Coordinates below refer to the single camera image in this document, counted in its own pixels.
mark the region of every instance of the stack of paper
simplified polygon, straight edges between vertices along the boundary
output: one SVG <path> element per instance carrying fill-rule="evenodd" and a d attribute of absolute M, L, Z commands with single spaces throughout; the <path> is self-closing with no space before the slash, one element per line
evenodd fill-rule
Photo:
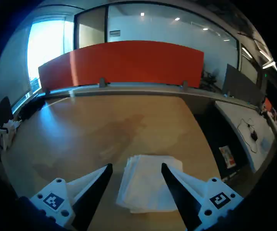
<path fill-rule="evenodd" d="M 162 163 L 182 171 L 171 156 L 139 155 L 128 159 L 116 203 L 132 213 L 169 212 L 177 209 L 161 173 Z"/>

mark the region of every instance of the computer mouse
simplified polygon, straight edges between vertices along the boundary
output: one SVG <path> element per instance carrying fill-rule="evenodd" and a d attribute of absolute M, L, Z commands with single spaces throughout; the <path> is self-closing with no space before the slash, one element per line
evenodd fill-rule
<path fill-rule="evenodd" d="M 254 141 L 256 141 L 258 139 L 257 133 L 255 132 L 255 130 L 251 133 L 251 137 Z"/>

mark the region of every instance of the black chair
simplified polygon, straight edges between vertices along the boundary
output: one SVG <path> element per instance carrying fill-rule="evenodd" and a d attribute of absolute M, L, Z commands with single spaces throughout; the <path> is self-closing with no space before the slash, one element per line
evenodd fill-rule
<path fill-rule="evenodd" d="M 9 98 L 6 96 L 0 102 L 0 127 L 6 124 L 10 119 L 13 119 L 13 114 Z"/>

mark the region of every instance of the black cable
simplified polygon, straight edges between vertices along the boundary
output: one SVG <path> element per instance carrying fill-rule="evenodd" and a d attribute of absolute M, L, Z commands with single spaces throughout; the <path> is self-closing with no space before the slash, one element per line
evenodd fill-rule
<path fill-rule="evenodd" d="M 256 143 L 256 141 L 255 141 L 256 151 L 253 151 L 252 148 L 251 148 L 251 145 L 249 145 L 248 142 L 245 141 L 245 139 L 244 139 L 242 133 L 241 133 L 240 130 L 239 130 L 239 126 L 241 125 L 242 121 L 244 121 L 244 122 L 247 124 L 247 127 L 248 127 L 248 129 L 250 130 L 250 133 L 252 133 L 250 128 L 252 128 L 253 131 L 255 131 L 255 129 L 254 129 L 254 127 L 253 127 L 254 125 L 253 125 L 253 124 L 247 123 L 244 119 L 241 119 L 239 125 L 237 126 L 237 129 L 238 129 L 240 135 L 242 136 L 244 142 L 250 147 L 251 151 L 252 151 L 253 153 L 257 153 L 257 143 Z"/>

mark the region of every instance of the office desk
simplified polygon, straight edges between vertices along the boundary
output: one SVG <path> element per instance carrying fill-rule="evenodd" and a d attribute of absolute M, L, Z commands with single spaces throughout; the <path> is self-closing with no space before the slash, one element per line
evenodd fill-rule
<path fill-rule="evenodd" d="M 247 154 L 252 171 L 256 172 L 260 168 L 263 161 L 266 159 L 271 144 L 274 140 L 274 134 L 272 129 L 267 124 L 267 121 L 255 110 L 247 107 L 220 101 L 215 102 L 215 107 L 225 117 L 236 133 L 243 149 Z M 253 124 L 253 128 L 255 129 L 258 136 L 256 143 L 251 138 L 249 128 L 247 127 L 247 124 L 242 121 L 242 119 L 244 119 L 245 122 L 249 124 Z"/>
<path fill-rule="evenodd" d="M 16 193 L 27 197 L 56 177 L 69 182 L 112 163 L 89 231 L 185 230 L 178 211 L 131 214 L 116 205 L 130 156 L 169 155 L 182 161 L 189 175 L 204 181 L 220 177 L 207 140 L 181 98 L 102 95 L 48 103 L 53 104 L 22 123 L 2 162 Z"/>

